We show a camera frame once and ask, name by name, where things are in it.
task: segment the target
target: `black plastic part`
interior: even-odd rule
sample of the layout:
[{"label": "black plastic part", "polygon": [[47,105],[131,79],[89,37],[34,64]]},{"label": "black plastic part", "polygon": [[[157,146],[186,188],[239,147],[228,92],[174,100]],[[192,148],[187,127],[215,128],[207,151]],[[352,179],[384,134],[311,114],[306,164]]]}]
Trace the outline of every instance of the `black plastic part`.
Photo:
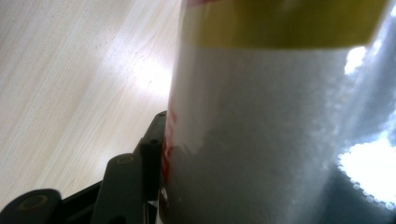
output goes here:
[{"label": "black plastic part", "polygon": [[165,124],[166,111],[163,111],[155,116],[139,144],[140,155],[143,159],[143,186],[146,201],[155,201],[158,199],[161,151]]},{"label": "black plastic part", "polygon": [[94,224],[143,224],[142,160],[123,154],[107,164],[93,210]]},{"label": "black plastic part", "polygon": [[23,194],[0,214],[1,224],[56,223],[54,212],[61,205],[61,194],[54,189],[39,189]]},{"label": "black plastic part", "polygon": [[64,199],[59,216],[64,224],[90,223],[96,198],[102,182],[98,182]]}]

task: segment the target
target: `light wood surface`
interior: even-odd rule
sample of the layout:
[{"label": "light wood surface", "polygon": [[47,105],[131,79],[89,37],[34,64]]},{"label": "light wood surface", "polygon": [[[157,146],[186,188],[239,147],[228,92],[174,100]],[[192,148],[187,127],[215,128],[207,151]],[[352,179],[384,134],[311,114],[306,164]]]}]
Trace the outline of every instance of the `light wood surface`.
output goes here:
[{"label": "light wood surface", "polygon": [[0,209],[103,178],[165,110],[180,0],[0,0]]}]

